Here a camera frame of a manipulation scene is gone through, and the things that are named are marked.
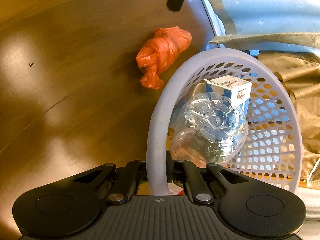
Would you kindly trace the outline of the crumpled orange plastic bag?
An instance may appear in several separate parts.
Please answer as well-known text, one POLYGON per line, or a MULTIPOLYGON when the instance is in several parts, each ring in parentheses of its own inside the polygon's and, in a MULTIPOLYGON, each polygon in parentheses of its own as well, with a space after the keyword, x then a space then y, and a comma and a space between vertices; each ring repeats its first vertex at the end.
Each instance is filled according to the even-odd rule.
POLYGON ((136 56, 140 71, 144 74, 140 80, 143 87, 160 89, 165 72, 192 42, 190 32, 179 27, 158 28, 152 39, 146 41, 136 56))

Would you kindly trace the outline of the beige tablecloth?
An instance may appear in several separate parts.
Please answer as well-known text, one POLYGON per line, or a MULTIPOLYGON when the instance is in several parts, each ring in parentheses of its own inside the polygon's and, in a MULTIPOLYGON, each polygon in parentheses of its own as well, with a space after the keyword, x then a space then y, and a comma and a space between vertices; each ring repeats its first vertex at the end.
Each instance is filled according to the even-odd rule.
POLYGON ((282 83, 295 107, 304 147, 301 180, 319 189, 319 57, 265 52, 258 60, 282 83))

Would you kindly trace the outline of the blue white milk carton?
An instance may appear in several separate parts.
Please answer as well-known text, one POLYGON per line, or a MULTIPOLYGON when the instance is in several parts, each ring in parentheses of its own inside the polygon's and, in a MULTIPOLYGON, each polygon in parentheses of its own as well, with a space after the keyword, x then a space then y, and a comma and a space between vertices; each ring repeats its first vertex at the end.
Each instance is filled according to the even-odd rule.
POLYGON ((240 107, 247 115, 252 83, 244 79, 226 75, 215 79, 204 79, 205 92, 213 92, 230 98, 233 107, 240 107))

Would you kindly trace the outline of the clear plastic water bottle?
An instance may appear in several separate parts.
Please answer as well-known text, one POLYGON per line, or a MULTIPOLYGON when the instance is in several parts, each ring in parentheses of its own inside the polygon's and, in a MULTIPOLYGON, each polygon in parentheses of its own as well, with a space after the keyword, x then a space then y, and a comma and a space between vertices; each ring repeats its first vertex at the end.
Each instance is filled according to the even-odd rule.
POLYGON ((248 135, 246 115, 230 98, 209 92, 193 96, 181 108, 170 153, 197 167, 225 164, 242 148, 248 135))

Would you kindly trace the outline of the lavender plastic mesh basket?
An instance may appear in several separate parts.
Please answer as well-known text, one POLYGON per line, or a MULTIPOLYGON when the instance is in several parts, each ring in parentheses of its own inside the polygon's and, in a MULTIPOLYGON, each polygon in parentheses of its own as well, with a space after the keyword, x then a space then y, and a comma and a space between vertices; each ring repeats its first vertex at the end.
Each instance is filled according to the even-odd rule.
POLYGON ((153 111, 147 141, 150 192, 169 194, 166 158, 219 164, 295 192, 302 137, 276 76, 235 49, 200 52, 176 70, 153 111))

